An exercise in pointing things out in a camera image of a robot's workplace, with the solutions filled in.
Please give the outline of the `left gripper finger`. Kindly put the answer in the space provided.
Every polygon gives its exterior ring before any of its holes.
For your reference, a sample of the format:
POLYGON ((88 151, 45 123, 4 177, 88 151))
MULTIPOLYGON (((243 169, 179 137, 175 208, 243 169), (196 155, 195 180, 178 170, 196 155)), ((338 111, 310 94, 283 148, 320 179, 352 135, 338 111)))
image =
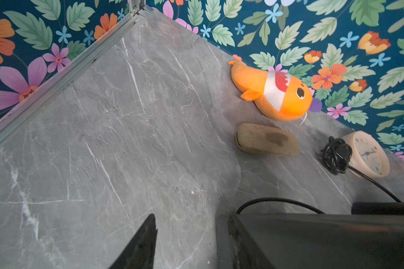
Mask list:
POLYGON ((150 214, 109 269, 153 269, 158 230, 150 214))

